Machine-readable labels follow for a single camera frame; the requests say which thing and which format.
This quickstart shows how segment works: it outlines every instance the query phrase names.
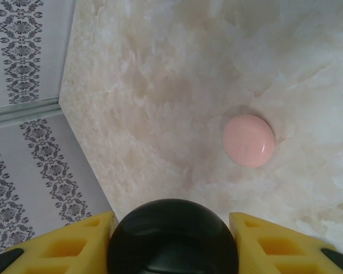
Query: yellow plastic part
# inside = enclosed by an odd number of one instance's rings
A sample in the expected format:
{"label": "yellow plastic part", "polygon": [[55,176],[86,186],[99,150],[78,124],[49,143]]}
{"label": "yellow plastic part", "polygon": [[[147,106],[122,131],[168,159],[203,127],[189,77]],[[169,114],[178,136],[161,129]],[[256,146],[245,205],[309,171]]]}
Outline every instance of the yellow plastic part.
{"label": "yellow plastic part", "polygon": [[239,274],[343,274],[321,248],[321,240],[244,214],[230,214],[237,242]]}
{"label": "yellow plastic part", "polygon": [[114,228],[114,213],[105,212],[13,246],[24,254],[3,274],[107,274]]}

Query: black ball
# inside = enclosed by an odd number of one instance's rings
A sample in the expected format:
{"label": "black ball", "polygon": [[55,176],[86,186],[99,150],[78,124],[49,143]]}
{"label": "black ball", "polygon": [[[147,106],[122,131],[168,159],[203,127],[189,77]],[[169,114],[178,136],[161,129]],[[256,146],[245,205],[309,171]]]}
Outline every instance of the black ball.
{"label": "black ball", "polygon": [[165,199],[136,208],[120,222],[107,264],[110,274],[237,274],[238,253],[215,213]]}

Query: pink round object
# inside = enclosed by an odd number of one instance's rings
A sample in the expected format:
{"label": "pink round object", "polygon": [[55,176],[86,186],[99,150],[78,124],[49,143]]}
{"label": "pink round object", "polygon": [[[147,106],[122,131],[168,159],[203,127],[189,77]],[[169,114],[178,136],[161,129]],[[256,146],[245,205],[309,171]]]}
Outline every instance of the pink round object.
{"label": "pink round object", "polygon": [[265,164],[272,156],[275,144],[268,124],[253,115],[231,119],[224,128],[222,142],[229,157],[245,167]]}

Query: damask pattern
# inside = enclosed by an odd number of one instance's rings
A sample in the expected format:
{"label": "damask pattern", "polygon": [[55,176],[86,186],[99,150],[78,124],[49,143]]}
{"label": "damask pattern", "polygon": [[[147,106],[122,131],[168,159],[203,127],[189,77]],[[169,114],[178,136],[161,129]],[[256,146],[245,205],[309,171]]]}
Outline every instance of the damask pattern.
{"label": "damask pattern", "polygon": [[34,236],[33,228],[27,225],[29,218],[23,217],[25,210],[19,204],[10,175],[5,173],[5,163],[0,160],[0,252],[14,244]]}
{"label": "damask pattern", "polygon": [[10,104],[37,100],[39,87],[39,62],[41,47],[38,36],[42,24],[38,21],[43,14],[37,9],[43,6],[41,0],[0,0],[0,33],[5,37],[0,42],[5,44],[2,55],[7,59],[5,75],[9,77],[7,89]]}
{"label": "damask pattern", "polygon": [[28,147],[33,149],[31,154],[38,160],[37,167],[41,169],[42,178],[47,180],[46,187],[55,200],[55,207],[59,208],[59,215],[62,220],[68,221],[67,224],[90,217],[77,182],[72,179],[70,167],[60,154],[61,149],[51,135],[51,128],[46,124],[46,119],[34,120],[21,124],[20,129],[25,131],[23,136],[29,141]]}

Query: black plastic part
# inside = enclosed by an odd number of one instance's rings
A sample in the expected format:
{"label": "black plastic part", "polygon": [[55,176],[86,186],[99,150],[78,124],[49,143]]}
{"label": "black plastic part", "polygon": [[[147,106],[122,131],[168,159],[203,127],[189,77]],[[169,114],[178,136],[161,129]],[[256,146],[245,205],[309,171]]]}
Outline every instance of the black plastic part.
{"label": "black plastic part", "polygon": [[22,256],[24,250],[21,248],[12,249],[0,254],[0,274],[8,268],[17,258]]}
{"label": "black plastic part", "polygon": [[328,257],[332,262],[334,262],[341,270],[343,270],[343,254],[337,251],[323,248],[321,252]]}
{"label": "black plastic part", "polygon": [[165,199],[129,213],[109,243],[112,274],[237,274],[238,253],[228,227],[209,209]]}

